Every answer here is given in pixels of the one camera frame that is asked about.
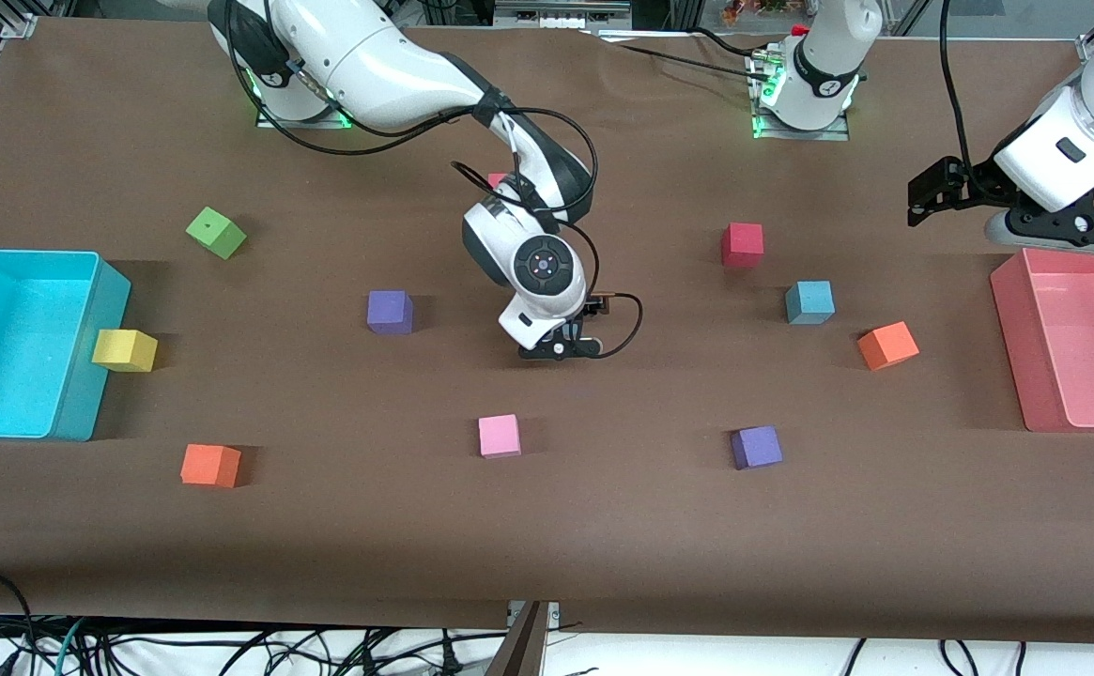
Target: pink bin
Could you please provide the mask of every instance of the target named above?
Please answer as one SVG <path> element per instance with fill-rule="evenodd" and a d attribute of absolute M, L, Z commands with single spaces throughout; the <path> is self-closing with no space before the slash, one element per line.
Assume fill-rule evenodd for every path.
<path fill-rule="evenodd" d="M 1094 255 L 1024 248 L 990 282 L 1026 428 L 1094 432 Z"/>

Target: circular button panel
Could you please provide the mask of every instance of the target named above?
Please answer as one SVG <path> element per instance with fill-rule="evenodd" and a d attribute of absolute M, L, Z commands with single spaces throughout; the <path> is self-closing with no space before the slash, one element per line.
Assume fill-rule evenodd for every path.
<path fill-rule="evenodd" d="M 513 273 L 531 294 L 559 295 L 572 283 L 572 253 L 558 236 L 531 236 L 517 248 Z"/>

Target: plastic bin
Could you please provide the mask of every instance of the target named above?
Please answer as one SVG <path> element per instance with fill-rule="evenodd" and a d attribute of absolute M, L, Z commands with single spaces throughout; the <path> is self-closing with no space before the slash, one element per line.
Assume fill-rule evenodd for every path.
<path fill-rule="evenodd" d="M 1024 248 L 990 282 L 1027 429 L 1094 432 L 1094 255 Z"/>
<path fill-rule="evenodd" d="M 90 440 L 108 380 L 92 350 L 127 302 L 96 253 L 0 249 L 1 438 Z"/>

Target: green cube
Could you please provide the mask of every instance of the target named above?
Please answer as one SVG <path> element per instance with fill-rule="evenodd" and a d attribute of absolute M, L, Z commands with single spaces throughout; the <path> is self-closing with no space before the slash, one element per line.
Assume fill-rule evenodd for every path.
<path fill-rule="evenodd" d="M 203 207 L 203 211 L 187 226 L 187 234 L 223 260 L 229 260 L 246 241 L 246 234 L 241 228 L 209 207 Z"/>

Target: white robot link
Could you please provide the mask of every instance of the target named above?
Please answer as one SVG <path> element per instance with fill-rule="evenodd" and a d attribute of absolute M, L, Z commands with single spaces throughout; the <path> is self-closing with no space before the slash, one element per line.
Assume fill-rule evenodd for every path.
<path fill-rule="evenodd" d="M 464 247 L 513 289 L 500 325 L 524 358 L 597 356 L 601 341 L 571 330 L 593 300 L 584 265 L 559 236 L 587 214 L 594 172 L 467 63 L 415 46 L 372 0 L 264 1 L 212 0 L 209 22 L 276 118 L 340 110 L 365 129 L 392 129 L 462 110 L 511 147 L 516 171 L 496 187 L 500 197 L 466 211 Z"/>
<path fill-rule="evenodd" d="M 943 158 L 910 180 L 908 225 L 945 209 L 1002 207 L 986 223 L 993 242 L 1094 253 L 1094 31 L 1083 58 L 992 159 Z"/>
<path fill-rule="evenodd" d="M 778 63 L 766 66 L 771 81 L 759 104 L 793 129 L 825 129 L 851 104 L 860 65 L 881 35 L 876 0 L 823 0 L 805 35 L 790 35 L 769 49 Z M 752 59 L 747 58 L 748 69 Z"/>

